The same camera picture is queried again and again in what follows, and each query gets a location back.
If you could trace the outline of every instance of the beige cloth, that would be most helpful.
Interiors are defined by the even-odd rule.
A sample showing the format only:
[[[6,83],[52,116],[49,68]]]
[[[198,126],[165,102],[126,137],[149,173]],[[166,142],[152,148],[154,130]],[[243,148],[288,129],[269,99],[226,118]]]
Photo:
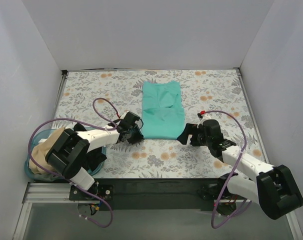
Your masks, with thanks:
[[[49,171],[56,172],[55,169],[49,165],[45,157],[49,150],[52,148],[54,143],[60,137],[62,132],[65,130],[65,127],[61,127],[56,129],[46,141],[35,146],[31,152],[31,156],[35,159],[35,161],[41,165],[43,168],[46,168]],[[34,174],[46,174],[47,172],[42,170],[40,167],[36,166],[35,163],[31,159],[29,159],[29,168]]]

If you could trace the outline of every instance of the blue laundry basket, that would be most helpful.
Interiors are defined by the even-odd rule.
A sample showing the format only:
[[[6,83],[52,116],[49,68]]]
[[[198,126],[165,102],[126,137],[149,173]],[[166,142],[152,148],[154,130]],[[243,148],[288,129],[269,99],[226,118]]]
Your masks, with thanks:
[[[33,151],[34,147],[38,145],[38,142],[41,139],[47,139],[53,131],[55,131],[55,129],[48,129],[48,130],[44,130],[44,131],[41,131],[38,134],[36,134],[31,142],[31,151]],[[103,147],[101,152],[106,155],[106,147]],[[46,182],[53,182],[53,181],[59,179],[58,176],[54,176],[52,174],[33,173],[29,167],[29,160],[30,160],[30,157],[29,157],[29,155],[27,155],[27,159],[24,164],[24,170],[25,170],[26,175],[29,178],[34,179],[34,180],[46,181]],[[99,164],[94,171],[91,171],[89,169],[88,173],[91,176],[93,176],[93,175],[97,174],[102,169],[103,166],[104,166],[104,161],[101,164]]]

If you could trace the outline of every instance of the turquoise cloth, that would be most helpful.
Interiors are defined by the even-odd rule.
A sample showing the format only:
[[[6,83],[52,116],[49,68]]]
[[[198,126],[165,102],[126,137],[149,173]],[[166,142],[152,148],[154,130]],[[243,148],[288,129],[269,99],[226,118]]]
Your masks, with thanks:
[[[185,112],[179,82],[142,86],[141,133],[145,139],[177,139],[184,130]]]

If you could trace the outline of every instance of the table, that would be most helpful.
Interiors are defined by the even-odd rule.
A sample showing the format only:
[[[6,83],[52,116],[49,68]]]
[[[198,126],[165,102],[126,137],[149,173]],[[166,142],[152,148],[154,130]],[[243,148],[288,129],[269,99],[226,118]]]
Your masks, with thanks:
[[[223,110],[235,116],[244,127],[248,145],[245,152],[266,161],[252,116],[236,70],[113,70],[73,71],[66,78],[56,117],[72,118],[97,126],[106,122],[96,115],[92,102],[97,97],[110,100],[119,113],[125,110],[142,114],[142,86],[145,81],[181,87],[186,123],[198,123],[201,110]],[[103,100],[96,108],[108,119],[115,111]],[[235,121],[221,113],[217,119],[225,138],[244,143]],[[72,127],[57,121],[53,128]],[[147,139],[137,145],[118,143],[107,148],[107,160],[95,178],[217,178],[231,167],[211,156],[206,147],[181,145],[176,140]]]

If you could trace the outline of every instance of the floral tablecloth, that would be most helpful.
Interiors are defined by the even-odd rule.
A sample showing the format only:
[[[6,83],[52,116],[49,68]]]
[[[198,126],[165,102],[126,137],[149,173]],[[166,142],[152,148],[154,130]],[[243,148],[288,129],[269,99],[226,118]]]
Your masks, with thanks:
[[[106,122],[92,109],[97,97],[112,101],[119,113],[130,110],[142,114],[142,86],[145,81],[177,81],[181,87],[186,123],[198,123],[201,110],[223,110],[235,116],[245,129],[246,152],[265,161],[261,144],[249,113],[235,70],[117,70],[69,72],[56,117],[73,118],[97,126]],[[104,101],[98,111],[115,120],[115,111]],[[238,145],[244,143],[233,119],[212,114],[224,136]],[[72,126],[56,122],[53,127]],[[107,160],[96,178],[217,178],[231,167],[211,156],[206,147],[181,145],[176,140],[144,140],[137,145],[119,143],[107,148]]]

